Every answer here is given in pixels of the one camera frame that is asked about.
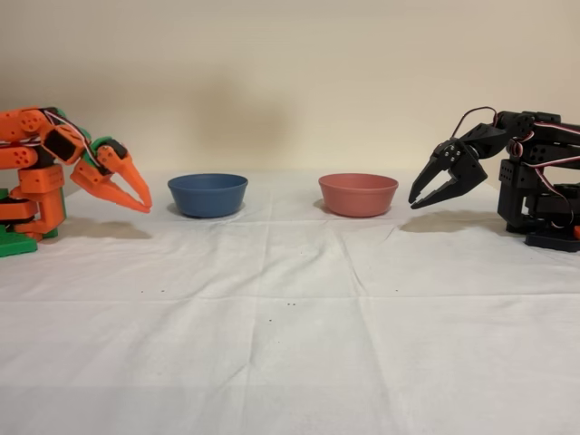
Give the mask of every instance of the wall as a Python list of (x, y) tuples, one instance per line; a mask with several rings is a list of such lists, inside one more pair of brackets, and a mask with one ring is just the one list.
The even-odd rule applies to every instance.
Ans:
[(0, 12), (0, 109), (58, 105), (122, 138), (144, 169), (417, 168), (482, 104), (580, 123), (575, 0), (18, 0)]

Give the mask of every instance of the white wire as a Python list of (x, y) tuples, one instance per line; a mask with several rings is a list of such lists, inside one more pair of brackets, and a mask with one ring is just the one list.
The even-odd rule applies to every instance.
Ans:
[(551, 124), (549, 122), (534, 122), (534, 125), (536, 125), (537, 127), (548, 127), (549, 129), (556, 129), (556, 130), (561, 130), (561, 131), (567, 131), (569, 133), (574, 133), (574, 134), (580, 134), (580, 130), (574, 130), (574, 129), (570, 129), (569, 127), (564, 127), (562, 125), (558, 125), (558, 124)]
[(92, 162), (97, 165), (97, 166), (101, 166), (101, 163), (99, 163), (97, 161), (97, 159), (94, 158), (94, 156), (92, 155), (92, 150), (89, 144), (89, 141), (87, 141), (87, 139), (84, 137), (84, 134), (82, 134), (82, 132), (71, 122), (69, 122), (68, 120), (66, 120), (65, 118), (62, 118), (58, 115), (55, 115), (54, 113), (51, 113), (49, 111), (43, 111), (44, 115), (48, 115), (49, 121), (51, 121), (51, 123), (54, 125), (53, 121), (50, 118), (53, 118), (53, 120), (58, 120), (66, 125), (68, 125), (71, 129), (74, 130), (74, 132), (76, 132), (79, 136), (81, 136), (82, 138), (82, 144), (84, 145), (84, 148), (86, 149), (87, 153), (89, 154), (89, 157), (91, 158)]
[(538, 163), (536, 165), (531, 165), (529, 163), (525, 163), (524, 164), (526, 166), (529, 166), (530, 168), (546, 168), (548, 166), (555, 166), (555, 165), (559, 165), (560, 163), (570, 163), (572, 161), (579, 161), (580, 160), (580, 156), (575, 156), (575, 157), (568, 157), (566, 159), (558, 159), (558, 160), (550, 160), (550, 161), (545, 161), (544, 163)]
[[(536, 174), (540, 177), (540, 179), (542, 180), (542, 182), (544, 183), (544, 185), (550, 189), (552, 192), (556, 193), (560, 198), (562, 198), (570, 207), (570, 224), (572, 225), (572, 223), (574, 222), (574, 210), (572, 209), (572, 205), (570, 204), (570, 201), (568, 200), (568, 198), (566, 198), (562, 193), (560, 193), (553, 185), (552, 183), (550, 183), (547, 178), (546, 175), (544, 175), (544, 173), (541, 171), (541, 169), (536, 169)], [(564, 227), (560, 227), (559, 225), (556, 225), (554, 222), (551, 222), (552, 227), (554, 228), (564, 228)]]

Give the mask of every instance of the wire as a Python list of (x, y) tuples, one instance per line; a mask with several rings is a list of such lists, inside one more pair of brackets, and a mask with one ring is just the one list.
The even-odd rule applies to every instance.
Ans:
[(84, 134), (82, 134), (82, 131), (76, 125), (68, 121), (66, 118), (52, 113), (51, 111), (42, 110), (42, 113), (48, 118), (48, 120), (51, 122), (52, 125), (55, 125), (53, 121), (57, 120), (62, 122), (63, 124), (68, 125), (75, 133), (77, 133), (82, 138), (82, 144), (84, 145), (84, 148), (86, 149), (87, 154), (91, 158), (92, 162), (97, 167), (101, 166), (101, 163), (99, 163), (97, 159), (95, 159), (95, 157), (92, 155), (92, 150), (89, 141), (87, 141), (87, 138), (84, 136)]
[[(552, 183), (550, 183), (547, 178), (546, 175), (544, 175), (544, 173), (542, 172), (541, 169), (536, 169), (536, 174), (540, 177), (540, 179), (542, 180), (542, 182), (544, 183), (544, 185), (551, 190), (552, 192), (554, 192), (555, 194), (557, 194), (560, 198), (562, 198), (566, 204), (568, 205), (568, 207), (570, 208), (570, 223), (568, 225), (572, 225), (574, 223), (574, 209), (572, 208), (572, 204), (570, 203), (570, 201), (568, 200), (568, 198), (566, 198), (564, 196), (564, 194), (560, 193), (553, 185)], [(550, 223), (552, 225), (552, 227), (554, 228), (559, 228), (562, 229), (564, 227), (560, 227), (559, 225), (556, 225), (554, 222)]]
[(564, 126), (558, 125), (558, 124), (551, 124), (550, 122), (537, 121), (537, 122), (534, 122), (534, 125), (536, 125), (537, 127), (547, 127), (549, 129), (556, 129), (556, 130), (561, 130), (561, 131), (567, 131), (569, 133), (580, 134), (580, 130), (571, 129), (569, 127), (564, 127)]
[(475, 109), (471, 109), (470, 111), (466, 111), (465, 112), (465, 114), (459, 120), (459, 124), (457, 124), (457, 127), (453, 131), (453, 134), (451, 134), (451, 138), (454, 138), (455, 137), (455, 135), (457, 134), (457, 131), (459, 130), (459, 127), (461, 127), (461, 124), (467, 118), (468, 115), (470, 115), (474, 111), (483, 111), (484, 109), (489, 109), (489, 110), (491, 110), (491, 111), (494, 112), (494, 116), (493, 116), (493, 126), (495, 127), (496, 124), (498, 123), (498, 111), (496, 111), (493, 107), (489, 107), (489, 106), (476, 107)]

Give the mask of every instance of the table surface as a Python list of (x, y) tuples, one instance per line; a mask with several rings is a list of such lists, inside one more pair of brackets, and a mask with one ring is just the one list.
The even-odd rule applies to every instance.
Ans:
[(481, 185), (348, 219), (316, 173), (245, 205), (141, 215), (78, 192), (61, 236), (0, 260), (0, 433), (580, 432), (580, 256), (504, 231)]

